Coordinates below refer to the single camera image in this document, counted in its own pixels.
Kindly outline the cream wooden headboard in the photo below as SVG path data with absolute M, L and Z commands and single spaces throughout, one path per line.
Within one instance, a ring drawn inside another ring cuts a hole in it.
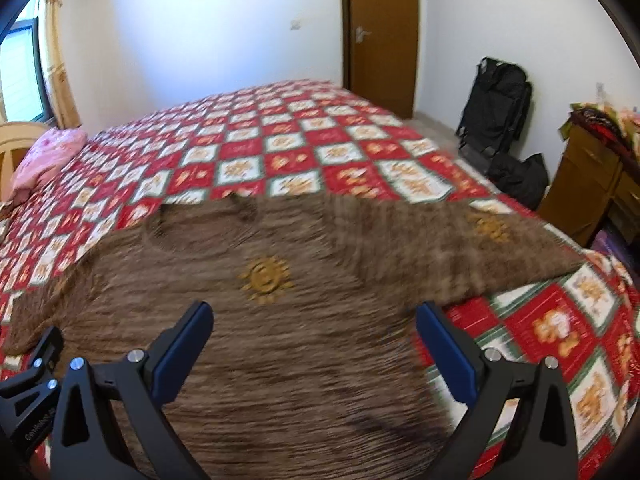
M 1 200 L 11 195 L 15 169 L 49 126 L 42 122 L 2 122 L 0 125 Z

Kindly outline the wooden dresser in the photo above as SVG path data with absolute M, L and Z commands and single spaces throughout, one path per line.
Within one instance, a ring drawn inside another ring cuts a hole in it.
M 579 246 L 611 229 L 639 259 L 639 163 L 606 128 L 577 113 L 567 121 L 567 144 L 537 214 Z

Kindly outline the pink pillow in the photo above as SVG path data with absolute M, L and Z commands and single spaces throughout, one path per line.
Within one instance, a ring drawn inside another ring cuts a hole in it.
M 81 128 L 51 128 L 29 148 L 12 174 L 8 201 L 19 205 L 48 185 L 86 145 Z

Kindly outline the brown wooden door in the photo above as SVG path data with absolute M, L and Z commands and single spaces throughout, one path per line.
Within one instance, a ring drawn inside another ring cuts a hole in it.
M 413 114 L 419 0 L 342 0 L 343 84 L 401 118 Z

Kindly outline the black bag on floor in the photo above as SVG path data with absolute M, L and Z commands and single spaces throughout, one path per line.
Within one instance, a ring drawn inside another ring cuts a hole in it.
M 487 177 L 498 190 L 532 211 L 537 210 L 550 184 L 541 153 L 525 160 L 498 153 L 489 165 Z

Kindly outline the window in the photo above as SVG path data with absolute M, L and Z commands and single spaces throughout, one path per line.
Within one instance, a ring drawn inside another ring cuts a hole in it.
M 52 118 L 40 58 L 39 3 L 29 0 L 1 43 L 1 117 L 7 122 Z

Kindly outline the black folding bag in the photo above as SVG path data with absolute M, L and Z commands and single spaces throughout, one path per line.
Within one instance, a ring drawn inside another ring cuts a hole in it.
M 524 129 L 532 96 L 521 66 L 482 58 L 456 131 L 460 148 L 469 145 L 488 158 L 510 151 Z

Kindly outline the clutter pile on dresser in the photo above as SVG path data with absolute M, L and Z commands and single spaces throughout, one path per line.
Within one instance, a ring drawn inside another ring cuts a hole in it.
M 559 128 L 564 141 L 568 140 L 573 126 L 581 126 L 602 140 L 612 142 L 624 155 L 639 162 L 639 107 L 616 107 L 602 84 L 597 86 L 594 102 L 570 104 L 570 116 Z

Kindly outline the brown knit sweater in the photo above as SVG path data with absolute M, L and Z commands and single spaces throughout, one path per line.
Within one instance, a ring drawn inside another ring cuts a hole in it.
M 215 327 L 168 414 L 221 479 L 414 479 L 446 422 L 411 336 L 446 307 L 577 270 L 540 221 L 465 202 L 308 194 L 164 205 L 14 301 L 9 356 L 121 358 L 194 301 Z

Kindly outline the red patchwork bedspread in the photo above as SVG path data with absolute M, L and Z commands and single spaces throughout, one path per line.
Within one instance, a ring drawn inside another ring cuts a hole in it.
M 524 212 L 462 159 L 330 82 L 283 81 L 209 96 L 98 133 L 12 212 L 1 245 L 1 325 L 10 327 L 24 292 L 161 204 L 321 190 Z M 639 401 L 639 294 L 626 268 L 586 250 L 574 273 L 470 300 L 450 316 L 511 358 L 559 359 L 575 414 L 579 474 L 593 478 Z

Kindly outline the beige patterned curtain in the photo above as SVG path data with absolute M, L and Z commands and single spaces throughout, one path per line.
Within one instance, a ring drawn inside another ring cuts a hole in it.
M 81 121 L 63 58 L 60 32 L 61 9 L 62 0 L 39 0 L 38 48 L 44 90 L 46 90 L 55 123 L 60 129 L 71 129 L 78 128 Z

